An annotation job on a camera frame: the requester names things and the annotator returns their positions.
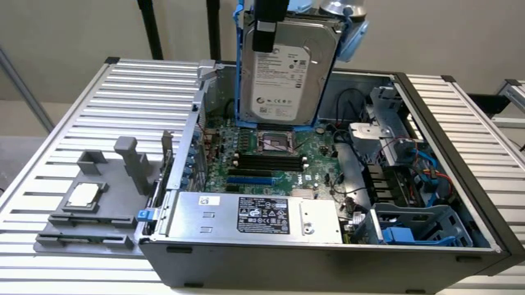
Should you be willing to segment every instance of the metal pole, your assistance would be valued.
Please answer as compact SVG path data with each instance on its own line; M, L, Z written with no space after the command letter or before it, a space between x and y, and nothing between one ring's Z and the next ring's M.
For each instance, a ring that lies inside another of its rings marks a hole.
M208 37L210 40L210 57L213 60L221 60L220 9L221 0L206 0Z
M31 91L26 86L23 78L21 78L2 47L0 47L0 64L3 70L6 71L6 74L11 78L11 81L14 82L15 87L18 88L21 94L25 97L27 106L30 107L37 118L39 119L42 126L45 126L46 131L50 133L55 128L55 125L50 119L50 115L46 112L45 108L42 107L39 101L35 99L34 94L31 94Z
M153 0L138 0L142 19L149 35L150 50L154 60L164 60L164 48L161 46L160 30L157 28L156 11Z

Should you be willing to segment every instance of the metal rack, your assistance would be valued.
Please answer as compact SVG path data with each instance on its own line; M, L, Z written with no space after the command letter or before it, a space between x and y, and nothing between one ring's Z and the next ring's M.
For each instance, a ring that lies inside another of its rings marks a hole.
M165 129L176 132L178 145L185 120L174 113L192 108L198 67L198 63L121 60L100 70L0 199L0 294L188 292L162 284L145 259L54 256L37 253L34 242L78 174L74 164L82 150L102 149L108 158L118 157L112 151L114 142L120 135L132 135L138 137L138 150L149 154L150 160L161 160ZM409 78L525 243L523 156L516 155L516 148L495 124L484 120L456 83L437 76ZM495 277L470 277L439 294L518 295L524 289L525 265L519 265Z

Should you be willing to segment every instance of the hard drive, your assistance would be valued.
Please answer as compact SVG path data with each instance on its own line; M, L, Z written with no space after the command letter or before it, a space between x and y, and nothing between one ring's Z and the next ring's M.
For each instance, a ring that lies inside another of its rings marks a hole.
M240 118L312 125L345 23L328 15L288 14L277 24L273 52L254 52L254 20L245 15Z

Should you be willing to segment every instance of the hard disk label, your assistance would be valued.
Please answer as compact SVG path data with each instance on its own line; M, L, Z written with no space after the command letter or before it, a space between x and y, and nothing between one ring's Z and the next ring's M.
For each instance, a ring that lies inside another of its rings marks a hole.
M253 112L265 119L296 120L311 55L303 47L276 45L256 53Z
M237 230L250 234L289 235L289 200L241 197Z

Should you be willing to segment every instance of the motherboard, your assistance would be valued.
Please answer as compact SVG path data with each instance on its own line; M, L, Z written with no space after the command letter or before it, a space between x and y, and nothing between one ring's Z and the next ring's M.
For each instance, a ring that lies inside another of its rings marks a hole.
M324 126L316 132L261 130L217 117L206 126L205 145L208 192L339 198L331 184L341 175L340 163Z

